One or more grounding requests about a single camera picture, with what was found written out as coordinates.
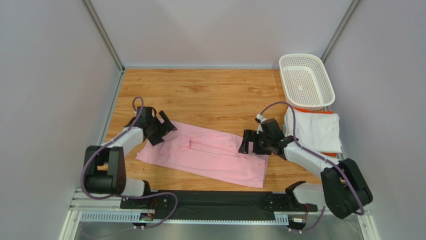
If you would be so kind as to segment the pink t shirt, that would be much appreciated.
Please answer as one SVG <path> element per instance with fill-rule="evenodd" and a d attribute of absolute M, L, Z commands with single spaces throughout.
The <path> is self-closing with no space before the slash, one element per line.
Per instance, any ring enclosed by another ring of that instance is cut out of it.
<path fill-rule="evenodd" d="M 177 121 L 172 124 L 176 130 L 161 143 L 146 143 L 136 159 L 244 187 L 264 187 L 269 157 L 239 153 L 242 137 Z"/>

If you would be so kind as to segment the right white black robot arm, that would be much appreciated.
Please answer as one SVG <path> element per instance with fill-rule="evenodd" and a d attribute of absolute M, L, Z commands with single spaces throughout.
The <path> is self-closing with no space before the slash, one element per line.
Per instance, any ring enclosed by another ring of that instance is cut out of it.
<path fill-rule="evenodd" d="M 320 184 L 298 181 L 288 186 L 285 193 L 293 204 L 326 207 L 339 219 L 365 214 L 365 206 L 373 201 L 373 194 L 353 159 L 330 158 L 302 145 L 295 135 L 285 136 L 274 118 L 260 122 L 259 127 L 244 130 L 239 153 L 279 156 L 321 181 Z"/>

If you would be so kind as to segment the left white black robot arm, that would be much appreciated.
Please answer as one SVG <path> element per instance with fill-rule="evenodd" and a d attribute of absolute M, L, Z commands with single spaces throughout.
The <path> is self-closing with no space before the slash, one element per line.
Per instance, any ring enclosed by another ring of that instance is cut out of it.
<path fill-rule="evenodd" d="M 136 116 L 118 135 L 101 145 L 87 147 L 80 177 L 82 191 L 96 200 L 142 197 L 147 183 L 127 177 L 125 157 L 144 141 L 152 146 L 163 143 L 164 136 L 176 130 L 163 111 L 137 107 Z"/>

